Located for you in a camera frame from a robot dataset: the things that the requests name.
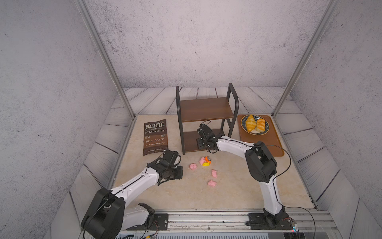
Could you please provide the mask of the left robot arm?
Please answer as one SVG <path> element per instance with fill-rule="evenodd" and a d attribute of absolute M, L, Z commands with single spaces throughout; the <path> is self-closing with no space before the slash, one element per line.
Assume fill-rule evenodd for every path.
<path fill-rule="evenodd" d="M 145 203 L 132 208 L 129 204 L 152 186 L 182 179 L 180 162 L 181 156 L 177 151 L 165 149 L 129 181 L 110 190 L 98 190 L 82 219 L 82 229 L 95 239 L 114 239 L 126 229 L 150 229 L 154 224 L 155 210 Z"/>

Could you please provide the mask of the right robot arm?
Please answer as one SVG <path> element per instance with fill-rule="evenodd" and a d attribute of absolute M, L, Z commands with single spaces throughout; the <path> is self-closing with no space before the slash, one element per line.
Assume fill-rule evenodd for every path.
<path fill-rule="evenodd" d="M 202 123 L 197 129 L 199 143 L 208 151 L 226 151 L 246 160 L 250 175 L 259 182 L 264 200 L 264 222 L 270 229 L 280 227 L 288 219 L 285 207 L 280 202 L 277 189 L 277 162 L 268 147 L 261 141 L 248 143 L 228 136 L 214 134 Z"/>

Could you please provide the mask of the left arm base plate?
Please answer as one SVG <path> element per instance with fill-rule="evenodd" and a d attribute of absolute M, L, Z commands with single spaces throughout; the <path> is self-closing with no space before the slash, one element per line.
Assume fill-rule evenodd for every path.
<path fill-rule="evenodd" d="M 126 229 L 127 231 L 166 231 L 168 229 L 169 214 L 155 213 L 149 216 L 143 225 Z"/>

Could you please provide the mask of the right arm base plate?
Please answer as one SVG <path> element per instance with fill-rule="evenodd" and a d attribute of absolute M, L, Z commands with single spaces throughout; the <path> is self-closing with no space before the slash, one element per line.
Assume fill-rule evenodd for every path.
<path fill-rule="evenodd" d="M 295 226 L 288 216 L 278 218 L 272 214 L 250 213 L 245 223 L 252 230 L 294 230 Z"/>

